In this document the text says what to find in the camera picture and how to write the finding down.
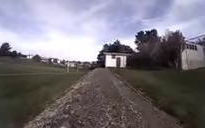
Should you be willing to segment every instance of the building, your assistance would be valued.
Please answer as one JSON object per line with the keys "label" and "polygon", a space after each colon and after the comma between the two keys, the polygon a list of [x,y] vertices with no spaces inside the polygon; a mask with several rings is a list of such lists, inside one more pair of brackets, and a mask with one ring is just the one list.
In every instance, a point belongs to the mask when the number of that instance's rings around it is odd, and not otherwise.
{"label": "building", "polygon": [[183,70],[205,67],[205,46],[187,42],[181,59]]}
{"label": "building", "polygon": [[186,40],[181,58],[183,70],[205,67],[205,34]]}
{"label": "building", "polygon": [[76,67],[76,65],[77,65],[76,61],[67,61],[66,63],[67,63],[66,65],[68,67]]}
{"label": "building", "polygon": [[33,56],[34,55],[29,54],[29,55],[27,55],[27,59],[33,59]]}
{"label": "building", "polygon": [[49,58],[41,57],[41,62],[49,64]]}
{"label": "building", "polygon": [[125,68],[127,65],[127,57],[131,54],[105,52],[104,55],[105,67]]}

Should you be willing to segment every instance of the tree line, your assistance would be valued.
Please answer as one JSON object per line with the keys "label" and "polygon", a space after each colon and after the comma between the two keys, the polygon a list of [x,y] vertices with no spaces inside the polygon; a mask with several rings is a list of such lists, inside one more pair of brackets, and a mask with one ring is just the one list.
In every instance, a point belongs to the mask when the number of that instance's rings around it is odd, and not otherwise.
{"label": "tree line", "polygon": [[181,52],[185,48],[185,37],[180,31],[168,31],[159,36],[156,29],[137,32],[135,35],[136,51],[123,45],[119,40],[105,44],[97,56],[99,66],[104,66],[104,52],[132,53],[128,66],[135,68],[181,68]]}
{"label": "tree line", "polygon": [[13,58],[23,57],[26,58],[27,56],[22,54],[21,52],[17,52],[16,50],[11,51],[12,47],[9,43],[5,42],[0,46],[0,56],[9,56]]}
{"label": "tree line", "polygon": [[[43,60],[43,57],[41,57],[40,55],[36,54],[36,55],[33,56],[32,59],[34,61],[36,61],[36,62],[41,62]],[[47,58],[46,61],[47,62],[45,62],[45,63],[48,63],[48,64],[58,64],[58,63],[63,64],[63,65],[66,64],[65,60],[59,60],[57,58]]]}

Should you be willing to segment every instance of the white shed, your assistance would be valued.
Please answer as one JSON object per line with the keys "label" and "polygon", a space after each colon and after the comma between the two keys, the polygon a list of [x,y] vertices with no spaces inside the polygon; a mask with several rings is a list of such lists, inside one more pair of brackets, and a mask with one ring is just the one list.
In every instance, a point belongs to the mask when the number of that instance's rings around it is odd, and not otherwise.
{"label": "white shed", "polygon": [[181,56],[183,70],[205,67],[205,46],[203,45],[187,42]]}
{"label": "white shed", "polygon": [[127,56],[131,54],[105,52],[104,55],[105,67],[125,68],[127,65]]}

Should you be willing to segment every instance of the gravel path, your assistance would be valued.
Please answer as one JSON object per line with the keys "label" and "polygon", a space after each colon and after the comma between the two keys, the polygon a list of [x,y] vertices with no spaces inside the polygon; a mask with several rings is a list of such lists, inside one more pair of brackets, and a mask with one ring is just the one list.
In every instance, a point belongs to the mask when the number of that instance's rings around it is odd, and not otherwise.
{"label": "gravel path", "polygon": [[179,128],[108,69],[95,69],[25,128]]}

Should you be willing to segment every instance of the wall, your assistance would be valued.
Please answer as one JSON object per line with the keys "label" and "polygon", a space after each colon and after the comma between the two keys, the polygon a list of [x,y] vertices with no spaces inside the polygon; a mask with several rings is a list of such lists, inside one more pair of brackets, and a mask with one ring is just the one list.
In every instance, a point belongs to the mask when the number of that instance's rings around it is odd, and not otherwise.
{"label": "wall", "polygon": [[120,56],[120,55],[116,55],[115,58],[112,58],[112,55],[106,55],[105,57],[105,67],[117,67],[116,65],[116,61],[117,58],[121,59],[121,68],[125,68],[126,67],[126,60],[127,57],[126,56]]}
{"label": "wall", "polygon": [[197,69],[205,67],[205,46],[195,45],[197,50],[187,48],[182,52],[182,69]]}

